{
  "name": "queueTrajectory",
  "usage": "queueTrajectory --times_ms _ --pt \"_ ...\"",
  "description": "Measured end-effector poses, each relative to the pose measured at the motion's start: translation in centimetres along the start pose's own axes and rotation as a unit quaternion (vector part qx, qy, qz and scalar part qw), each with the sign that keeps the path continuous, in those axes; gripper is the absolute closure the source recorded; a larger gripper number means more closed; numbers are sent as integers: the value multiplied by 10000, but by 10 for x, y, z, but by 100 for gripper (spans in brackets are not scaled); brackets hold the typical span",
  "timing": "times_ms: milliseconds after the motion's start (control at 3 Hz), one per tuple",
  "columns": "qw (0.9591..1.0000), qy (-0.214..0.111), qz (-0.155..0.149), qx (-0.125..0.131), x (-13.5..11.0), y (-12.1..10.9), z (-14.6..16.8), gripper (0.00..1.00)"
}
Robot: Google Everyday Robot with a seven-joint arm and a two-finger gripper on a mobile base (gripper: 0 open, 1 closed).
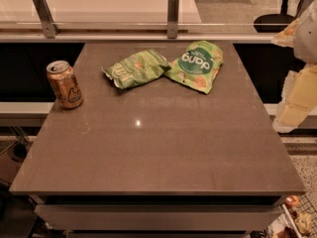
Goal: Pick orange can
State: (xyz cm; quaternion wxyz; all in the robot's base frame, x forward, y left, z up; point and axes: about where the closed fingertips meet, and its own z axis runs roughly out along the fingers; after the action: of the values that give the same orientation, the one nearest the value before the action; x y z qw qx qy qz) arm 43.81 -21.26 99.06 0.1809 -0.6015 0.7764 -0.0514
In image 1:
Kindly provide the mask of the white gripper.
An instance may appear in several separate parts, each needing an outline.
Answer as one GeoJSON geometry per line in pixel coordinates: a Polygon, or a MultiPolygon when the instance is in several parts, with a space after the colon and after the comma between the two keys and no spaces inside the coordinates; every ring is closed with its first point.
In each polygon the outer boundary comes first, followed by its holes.
{"type": "Polygon", "coordinates": [[[276,34],[271,42],[294,49],[294,55],[307,63],[300,71],[290,70],[285,78],[281,101],[273,119],[273,129],[288,133],[296,129],[317,106],[317,1],[298,19],[276,34]]]}

